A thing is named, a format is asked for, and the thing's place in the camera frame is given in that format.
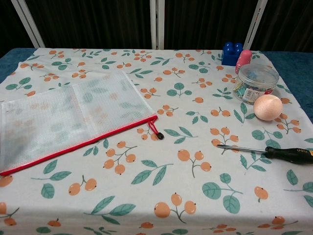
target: pink figure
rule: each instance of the pink figure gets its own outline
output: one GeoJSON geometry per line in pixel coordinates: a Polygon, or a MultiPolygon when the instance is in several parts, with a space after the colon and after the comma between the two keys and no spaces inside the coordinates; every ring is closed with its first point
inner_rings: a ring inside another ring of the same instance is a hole
{"type": "Polygon", "coordinates": [[[236,69],[235,69],[236,74],[239,73],[239,69],[242,65],[250,64],[251,57],[252,57],[252,52],[250,50],[243,50],[240,53],[239,59],[236,63],[236,69]]]}

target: black curtain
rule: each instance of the black curtain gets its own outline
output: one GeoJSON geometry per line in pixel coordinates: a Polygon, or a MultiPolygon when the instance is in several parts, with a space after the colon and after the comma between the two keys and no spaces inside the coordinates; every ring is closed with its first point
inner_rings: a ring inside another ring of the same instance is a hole
{"type": "Polygon", "coordinates": [[[149,0],[26,0],[46,47],[151,48],[149,0]]]}
{"type": "Polygon", "coordinates": [[[313,52],[313,0],[269,0],[251,49],[313,52]]]}
{"type": "Polygon", "coordinates": [[[166,0],[165,49],[244,44],[257,0],[166,0]]]}
{"type": "Polygon", "coordinates": [[[0,58],[17,47],[34,47],[11,0],[0,0],[0,58]]]}

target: beauty blender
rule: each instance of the beauty blender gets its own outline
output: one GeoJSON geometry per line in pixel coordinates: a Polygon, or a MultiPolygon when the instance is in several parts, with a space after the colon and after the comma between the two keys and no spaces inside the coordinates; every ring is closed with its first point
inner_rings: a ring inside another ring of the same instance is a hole
{"type": "Polygon", "coordinates": [[[270,121],[279,117],[282,113],[283,103],[278,97],[272,94],[265,94],[257,98],[254,102],[253,110],[259,119],[270,121]]]}

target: clear plastic container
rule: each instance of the clear plastic container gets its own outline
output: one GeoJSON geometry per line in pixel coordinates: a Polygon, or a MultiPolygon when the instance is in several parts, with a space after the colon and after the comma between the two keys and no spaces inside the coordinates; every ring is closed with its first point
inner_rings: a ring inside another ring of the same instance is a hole
{"type": "Polygon", "coordinates": [[[278,73],[265,65],[243,65],[233,91],[238,99],[253,105],[258,97],[273,92],[278,79],[278,73]]]}

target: screwdriver handle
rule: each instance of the screwdriver handle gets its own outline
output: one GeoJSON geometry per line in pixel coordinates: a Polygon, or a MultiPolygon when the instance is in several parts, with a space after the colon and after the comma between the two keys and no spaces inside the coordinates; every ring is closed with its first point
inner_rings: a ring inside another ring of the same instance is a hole
{"type": "Polygon", "coordinates": [[[313,151],[302,148],[279,149],[266,147],[267,158],[277,158],[294,164],[313,164],[313,151]]]}

